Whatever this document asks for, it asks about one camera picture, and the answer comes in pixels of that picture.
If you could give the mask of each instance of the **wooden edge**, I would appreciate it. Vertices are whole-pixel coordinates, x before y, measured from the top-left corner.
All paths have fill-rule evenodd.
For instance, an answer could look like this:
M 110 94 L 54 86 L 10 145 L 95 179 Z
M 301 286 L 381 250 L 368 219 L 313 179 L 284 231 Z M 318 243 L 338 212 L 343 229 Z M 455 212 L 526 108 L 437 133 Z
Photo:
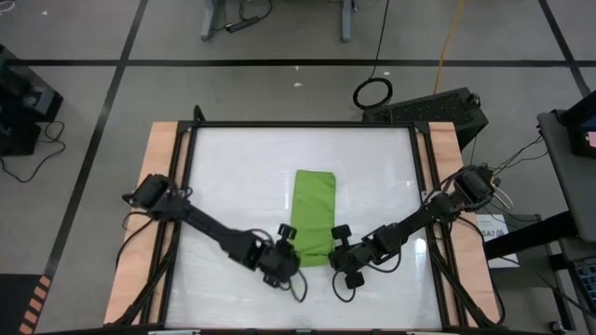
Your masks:
M 433 189 L 432 184 L 432 176 L 430 174 L 430 164 L 428 163 L 428 153 L 426 148 L 426 141 L 424 135 L 421 132 L 416 134 L 416 139 L 418 141 L 418 152 L 420 153 L 420 162 L 422 165 L 422 173 L 425 177 L 425 187 L 427 190 Z M 440 228 L 435 225 L 434 228 L 435 236 L 442 237 L 440 233 Z M 439 250 L 441 254 L 445 255 L 444 245 L 441 241 L 437 241 L 437 245 L 439 246 Z M 445 279 L 444 275 L 441 275 L 441 281 L 443 284 L 443 292 L 445 295 L 445 304 L 447 307 L 447 316 L 449 318 L 450 325 L 459 325 L 459 321 L 457 320 L 457 309 L 455 307 L 455 298 L 454 298 L 454 291 Z
M 464 162 L 455 136 L 454 124 L 434 122 L 429 125 L 439 179 L 443 180 L 461 168 Z M 463 213 L 462 217 L 476 223 L 476 215 L 473 213 Z M 471 227 L 457 221 L 451 236 L 461 284 L 486 316 L 496 322 L 499 312 L 481 237 Z M 467 320 L 471 326 L 475 326 L 471 317 L 468 316 Z
M 188 142 L 190 141 L 189 133 L 186 132 L 183 134 L 183 140 L 180 146 L 180 158 L 178 159 L 178 167 L 176 168 L 176 184 L 180 185 L 183 181 L 183 174 L 184 174 L 184 163 L 186 162 L 186 154 L 188 152 Z M 166 227 L 166 234 L 164 236 L 163 245 L 161 248 L 161 257 L 163 257 L 166 252 L 168 251 L 169 242 L 171 241 L 171 236 L 174 230 L 173 222 L 169 222 L 168 226 Z M 157 283 L 157 287 L 155 293 L 153 295 L 153 302 L 151 304 L 151 311 L 149 311 L 149 322 L 155 323 L 158 322 L 159 319 L 159 310 L 161 309 L 161 302 L 162 297 L 164 295 L 164 285 L 166 282 L 166 276 L 163 275 L 161 279 L 159 279 L 159 283 Z
M 177 125 L 177 122 L 155 122 L 152 125 L 142 161 L 139 184 L 150 173 L 168 175 Z M 128 238 L 145 223 L 147 223 L 147 218 L 143 216 L 130 217 L 124 238 Z M 124 314 L 146 283 L 156 233 L 157 224 L 149 225 L 132 239 L 122 252 L 119 266 L 115 272 L 104 323 L 114 322 Z

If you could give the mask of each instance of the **gray floor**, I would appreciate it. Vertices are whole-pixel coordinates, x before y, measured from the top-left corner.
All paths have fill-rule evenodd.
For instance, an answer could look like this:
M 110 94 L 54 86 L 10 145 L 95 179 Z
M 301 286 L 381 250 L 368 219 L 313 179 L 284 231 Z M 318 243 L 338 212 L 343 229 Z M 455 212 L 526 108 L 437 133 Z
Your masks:
M 269 18 L 240 33 L 199 39 L 203 2 L 149 0 L 130 53 L 132 60 L 273 60 L 374 58 L 384 0 L 359 0 L 352 42 L 342 44 L 340 7 L 323 0 L 277 0 Z M 140 0 L 19 0 L 0 16 L 0 43 L 30 60 L 118 60 Z M 266 11 L 254 0 L 250 13 Z M 550 0 L 553 14 L 576 60 L 596 60 L 591 19 L 596 2 Z M 457 3 L 441 0 L 390 2 L 381 58 L 436 60 Z M 226 13 L 237 19 L 237 2 Z M 564 60 L 544 13 L 534 0 L 468 0 L 448 60 Z M 39 274 L 69 202 L 104 105 L 115 67 L 43 66 L 34 70 L 65 98 L 65 153 L 47 162 L 37 178 L 19 184 L 0 174 L 0 273 Z M 108 302 L 121 218 L 129 210 L 120 195 L 137 181 L 154 121 L 191 116 L 200 104 L 209 120 L 352 120 L 360 111 L 354 88 L 370 75 L 361 66 L 142 67 L 129 66 L 119 82 L 102 141 L 74 218 L 58 272 L 37 331 L 98 327 Z M 394 85 L 393 101 L 430 94 L 436 67 L 380 67 Z M 596 87 L 596 69 L 582 68 Z M 448 67 L 441 90 L 469 87 L 481 96 L 490 120 L 480 134 L 474 163 L 495 165 L 537 136 L 535 116 L 567 108 L 581 98 L 566 67 Z M 362 92 L 378 101 L 383 89 Z M 27 175 L 52 149 L 9 159 Z M 464 158 L 470 160 L 470 147 Z M 536 145 L 526 156 L 546 151 Z M 566 208 L 547 158 L 520 164 L 501 175 L 517 213 L 548 216 Z M 543 289 L 503 289 L 506 324 L 547 330 L 558 318 L 552 294 Z M 577 322 L 586 333 L 583 321 Z

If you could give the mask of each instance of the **keyboard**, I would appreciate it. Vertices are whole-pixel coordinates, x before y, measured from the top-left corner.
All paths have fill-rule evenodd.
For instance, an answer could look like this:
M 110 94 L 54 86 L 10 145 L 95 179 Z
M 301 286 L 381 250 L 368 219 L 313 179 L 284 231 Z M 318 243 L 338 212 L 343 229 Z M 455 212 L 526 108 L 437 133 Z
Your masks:
M 596 258 L 574 261 L 570 269 L 571 277 L 580 287 L 590 310 L 596 313 Z

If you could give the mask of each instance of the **yellow cable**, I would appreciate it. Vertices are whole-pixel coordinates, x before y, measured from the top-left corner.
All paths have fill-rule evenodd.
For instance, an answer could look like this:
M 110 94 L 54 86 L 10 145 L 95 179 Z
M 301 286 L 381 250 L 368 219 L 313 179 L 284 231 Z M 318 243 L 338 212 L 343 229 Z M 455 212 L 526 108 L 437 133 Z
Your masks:
M 440 70 L 443 67 L 443 58 L 445 57 L 445 52 L 447 51 L 447 47 L 449 43 L 451 43 L 451 37 L 457 30 L 457 26 L 459 25 L 459 19 L 464 12 L 464 7 L 466 6 L 466 0 L 459 0 L 459 5 L 457 6 L 457 11 L 455 12 L 454 21 L 451 22 L 451 27 L 449 28 L 449 33 L 447 34 L 447 39 L 445 39 L 445 44 L 443 44 L 443 50 L 440 52 L 439 58 L 439 69 L 437 70 L 437 80 L 435 80 L 435 89 L 433 90 L 432 94 L 437 94 L 437 89 L 439 89 L 439 81 L 440 81 Z

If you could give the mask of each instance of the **wooden board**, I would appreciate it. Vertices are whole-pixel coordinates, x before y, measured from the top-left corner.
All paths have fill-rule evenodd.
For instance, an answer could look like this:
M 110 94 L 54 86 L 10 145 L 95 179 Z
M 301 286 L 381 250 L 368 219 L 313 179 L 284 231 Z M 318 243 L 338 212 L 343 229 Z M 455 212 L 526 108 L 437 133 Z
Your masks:
M 464 165 L 455 136 L 454 124 L 430 123 L 430 137 L 437 161 L 439 179 L 443 180 Z M 462 217 L 476 223 L 474 214 L 463 213 Z M 496 322 L 499 319 L 499 312 L 481 237 L 471 227 L 461 222 L 454 224 L 451 237 L 460 282 L 486 316 Z M 474 325 L 470 317 L 468 323 L 471 326 Z
M 139 182 L 149 173 L 168 174 L 176 125 L 175 122 L 155 122 L 153 124 Z M 459 152 L 453 124 L 431 123 L 430 130 L 439 178 L 442 180 L 463 166 L 462 156 Z M 424 140 L 419 137 L 418 141 L 421 143 L 420 151 L 425 181 L 430 181 Z M 180 167 L 183 165 L 183 159 L 185 158 L 186 145 L 187 139 L 181 149 L 181 164 L 179 165 L 180 172 L 177 174 L 178 176 L 182 175 Z M 464 214 L 464 216 L 470 221 L 476 222 L 473 214 Z M 139 229 L 145 222 L 145 217 L 132 217 L 125 238 Z M 118 319 L 137 297 L 145 284 L 156 240 L 156 231 L 157 224 L 151 225 L 132 240 L 123 252 L 116 270 L 112 294 L 104 319 L 105 323 Z M 452 239 L 460 281 L 484 313 L 493 321 L 496 321 L 499 314 L 481 238 L 465 224 L 455 224 L 452 230 Z M 453 291 L 445 281 L 443 282 L 449 319 L 453 325 L 456 325 L 457 317 L 453 302 Z M 157 320 L 157 311 L 162 293 L 163 285 L 159 285 L 156 288 L 152 313 L 150 314 L 151 322 Z

